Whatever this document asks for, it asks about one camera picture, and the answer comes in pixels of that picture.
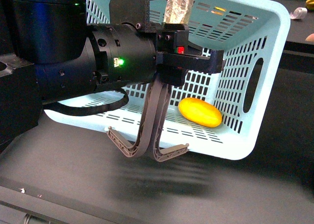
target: black table surface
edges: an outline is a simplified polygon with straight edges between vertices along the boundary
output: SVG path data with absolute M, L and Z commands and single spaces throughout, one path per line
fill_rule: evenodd
M 286 7 L 288 12 L 293 12 L 298 7 L 305 7 L 304 0 L 273 0 L 281 3 Z M 308 11 L 306 17 L 300 20 L 291 20 L 290 30 L 287 41 L 303 44 L 312 44 L 313 42 L 305 41 L 305 39 L 314 33 L 314 12 Z
M 74 224 L 312 224 L 301 181 L 314 166 L 313 85 L 279 70 L 256 147 L 239 161 L 127 159 L 105 133 L 44 114 L 0 155 L 0 203 Z

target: green led light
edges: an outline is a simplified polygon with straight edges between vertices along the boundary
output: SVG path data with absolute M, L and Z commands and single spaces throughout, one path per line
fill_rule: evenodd
M 118 63 L 119 63 L 120 66 L 122 66 L 124 64 L 124 60 L 123 59 L 119 59 Z

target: red light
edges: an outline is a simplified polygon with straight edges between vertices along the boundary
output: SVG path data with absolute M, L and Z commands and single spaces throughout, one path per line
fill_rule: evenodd
M 184 54 L 184 47 L 178 47 L 178 54 Z

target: yellow item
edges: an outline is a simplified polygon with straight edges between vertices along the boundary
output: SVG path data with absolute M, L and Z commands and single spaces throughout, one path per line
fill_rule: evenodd
M 205 127 L 217 127 L 222 122 L 222 115 L 216 107 L 197 98 L 180 101 L 179 111 L 188 120 Z
M 306 0 L 305 5 L 308 10 L 314 11 L 314 0 Z

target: black cable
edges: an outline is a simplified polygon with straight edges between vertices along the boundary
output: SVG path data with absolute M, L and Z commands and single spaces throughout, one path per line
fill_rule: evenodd
M 91 107 L 73 107 L 73 106 L 67 106 L 63 105 L 61 103 L 55 102 L 51 104 L 44 105 L 45 110 L 52 110 L 64 115 L 70 115 L 70 116 L 89 116 L 89 115 L 96 115 L 100 113 L 104 113 L 107 111 L 117 110 L 120 109 L 122 106 L 128 104 L 129 97 L 126 91 L 124 91 L 122 88 L 116 89 L 116 92 L 124 94 L 123 98 L 110 103 L 110 104 L 104 104 L 104 105 L 98 105 L 98 106 L 91 106 Z

